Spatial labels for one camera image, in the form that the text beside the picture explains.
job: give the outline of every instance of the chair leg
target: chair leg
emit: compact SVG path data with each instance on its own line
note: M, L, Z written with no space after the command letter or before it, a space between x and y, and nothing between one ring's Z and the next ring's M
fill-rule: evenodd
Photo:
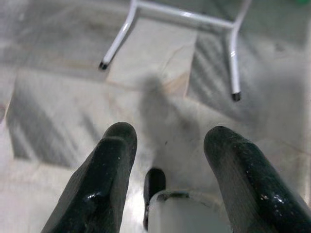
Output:
M232 98L234 101L239 101L241 99L240 76L237 58L238 33L251 2L252 0L243 0L239 15L236 21L234 22L234 26L230 34L229 60L230 60L230 73L231 73L231 91L232 91Z
M137 0L131 0L130 11L127 15L127 18L124 24L122 25L122 28L120 29L117 37L114 39L112 45L110 46L108 52L106 53L103 60L101 61L99 65L99 69L101 70L107 69L110 61L112 60L113 56L116 54L117 49L119 48L121 42L125 38L129 28L131 27L133 23L133 20L134 20L136 11L137 11L137 7L138 7Z

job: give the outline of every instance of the marble floor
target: marble floor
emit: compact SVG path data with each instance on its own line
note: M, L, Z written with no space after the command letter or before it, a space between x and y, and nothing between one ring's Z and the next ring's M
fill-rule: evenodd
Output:
M240 3L160 2L227 19ZM222 202L203 154L217 125L255 142L311 207L311 6L253 2L238 43L242 100L233 102L226 32L146 11L99 72L128 5L0 2L0 232L40 232L72 172L118 121L138 135L121 232L144 232L152 166L168 188Z

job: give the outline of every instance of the marble tile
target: marble tile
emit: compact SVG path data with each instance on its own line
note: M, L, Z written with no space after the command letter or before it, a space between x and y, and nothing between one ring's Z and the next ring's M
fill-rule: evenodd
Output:
M5 1L3 5L1 63L88 80L105 78L98 64L125 20L126 7L119 9L111 0Z
M7 166L0 179L0 231L40 232L71 174L69 170L17 160Z
M183 94L196 34L195 28L139 14L111 64L108 82L143 90L146 76L155 76L173 93Z
M269 135L310 153L310 6L288 2L273 7L277 3L254 2L239 34L242 100L234 103L230 97L227 35L207 26L198 34L187 96L247 125L253 140ZM208 6L226 18L238 10L236 1Z

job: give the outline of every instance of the black rubber tip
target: black rubber tip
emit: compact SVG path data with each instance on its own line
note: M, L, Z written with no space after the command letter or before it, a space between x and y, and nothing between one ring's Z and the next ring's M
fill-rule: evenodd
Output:
M232 94L232 99L233 99L235 102L240 101L240 100L241 100L241 92Z
M106 70L108 67L108 64L105 64L104 62L101 62L98 66L99 70Z

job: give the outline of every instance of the white metal leg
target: white metal leg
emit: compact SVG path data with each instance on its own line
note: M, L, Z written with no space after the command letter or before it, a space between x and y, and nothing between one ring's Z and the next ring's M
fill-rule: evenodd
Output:
M237 39L240 27L242 25L243 19L247 13L247 10L251 4L252 0L243 0L239 15L237 16L234 27L231 30L230 42L229 42L229 52L230 52L230 71L231 71L231 89L232 98L235 101L241 99L241 89L240 89L240 76L239 76L239 66L237 58Z
M122 40L126 36L129 28L131 27L136 11L138 8L157 11L161 13L165 13L171 16L177 17L185 17L189 20L201 22L201 23L208 23L217 25L226 29L230 29L230 41L229 41L229 53L230 53L230 71L231 71L231 88L232 88L232 97L235 101L240 100L240 79L239 79L239 67L238 67L238 58L237 58L237 39L238 33L241 27L241 24L244 20L244 17L247 13L247 10L251 4L252 0L243 0L240 12L234 22L230 22L227 20L209 17L202 14L198 14L195 12L184 11L175 7L167 6L164 4L159 4L150 1L143 1L143 0L131 0L130 11L127 15L126 21L123 24L121 30L119 31L117 37L113 41L111 47L109 48L108 52L106 53L105 57L103 58L102 62L100 63L100 69L106 69L109 65L111 59L115 55L117 49L119 48Z
M131 0L130 3L130 11L127 15L127 18L125 20L125 23L122 25L122 28L120 29L117 37L114 39L112 45L110 46L108 52L106 53L105 57L103 58L102 62L99 65L99 69L107 69L111 59L113 58L113 56L115 55L117 49L119 48L122 40L125 38L128 30L130 29L135 14L137 11L137 0Z

